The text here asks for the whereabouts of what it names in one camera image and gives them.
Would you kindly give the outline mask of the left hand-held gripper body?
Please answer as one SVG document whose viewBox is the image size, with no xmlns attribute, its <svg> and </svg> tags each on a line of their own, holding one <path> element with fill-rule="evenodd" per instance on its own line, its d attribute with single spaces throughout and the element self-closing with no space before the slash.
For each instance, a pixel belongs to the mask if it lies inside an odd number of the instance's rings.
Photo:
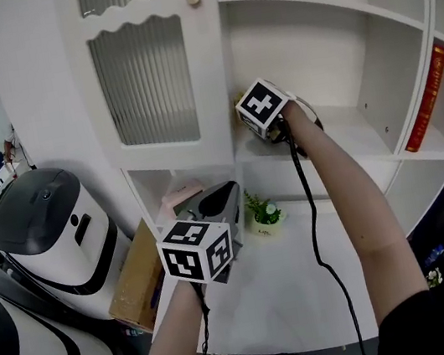
<svg viewBox="0 0 444 355">
<path fill-rule="evenodd" d="M 238 240 L 238 223 L 196 219 L 184 210 L 157 242 L 165 272 L 174 279 L 194 284 L 228 282 L 243 247 Z"/>
</svg>

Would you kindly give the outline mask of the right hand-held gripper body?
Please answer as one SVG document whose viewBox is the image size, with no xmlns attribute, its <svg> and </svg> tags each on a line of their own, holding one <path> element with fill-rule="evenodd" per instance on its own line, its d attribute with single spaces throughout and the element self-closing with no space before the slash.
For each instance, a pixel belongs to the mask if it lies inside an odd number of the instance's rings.
<svg viewBox="0 0 444 355">
<path fill-rule="evenodd" d="M 268 80 L 256 79 L 235 105 L 240 121 L 262 141 L 288 141 L 281 110 L 292 97 Z"/>
</svg>

